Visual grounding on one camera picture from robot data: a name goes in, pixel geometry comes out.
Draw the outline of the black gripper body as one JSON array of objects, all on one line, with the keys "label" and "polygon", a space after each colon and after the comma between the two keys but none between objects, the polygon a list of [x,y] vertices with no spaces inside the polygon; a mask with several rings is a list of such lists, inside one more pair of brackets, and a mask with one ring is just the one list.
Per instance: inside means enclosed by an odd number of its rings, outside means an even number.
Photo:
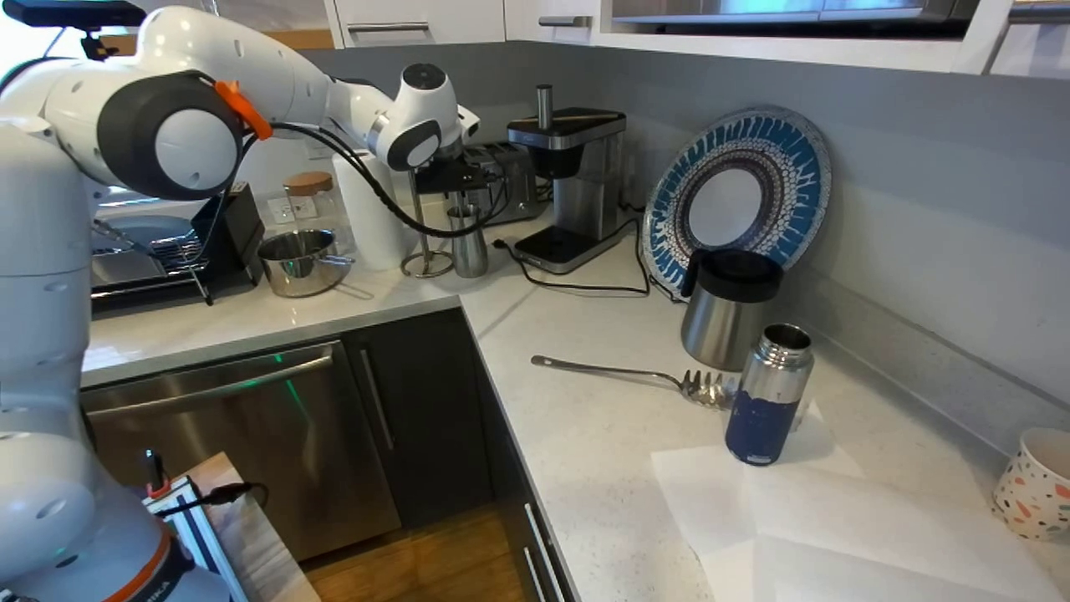
[{"label": "black gripper body", "polygon": [[476,143],[442,156],[417,174],[420,195],[445,195],[456,207],[492,222],[529,222],[534,213],[530,156],[513,143]]}]

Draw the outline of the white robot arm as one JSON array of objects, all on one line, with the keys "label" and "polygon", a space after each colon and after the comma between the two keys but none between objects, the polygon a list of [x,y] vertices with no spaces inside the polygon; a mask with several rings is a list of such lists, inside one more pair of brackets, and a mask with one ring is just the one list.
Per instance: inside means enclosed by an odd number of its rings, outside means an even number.
[{"label": "white robot arm", "polygon": [[0,588],[16,602],[230,602],[85,440],[91,198],[205,199],[250,137],[295,125],[417,169],[478,116],[433,63],[381,95],[190,5],[149,10],[131,58],[53,60],[3,95]]}]

